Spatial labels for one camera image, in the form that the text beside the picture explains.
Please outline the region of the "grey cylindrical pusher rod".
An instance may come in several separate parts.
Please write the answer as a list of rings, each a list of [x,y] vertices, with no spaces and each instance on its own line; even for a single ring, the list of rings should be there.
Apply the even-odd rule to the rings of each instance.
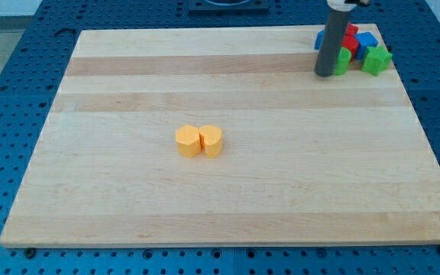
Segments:
[[[330,77],[335,72],[338,55],[348,27],[350,11],[329,10],[324,36],[315,63],[315,74]]]

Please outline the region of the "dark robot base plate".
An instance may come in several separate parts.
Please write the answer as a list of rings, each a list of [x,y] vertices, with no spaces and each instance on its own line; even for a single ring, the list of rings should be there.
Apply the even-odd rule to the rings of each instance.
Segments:
[[[188,0],[190,14],[268,12],[271,0]]]

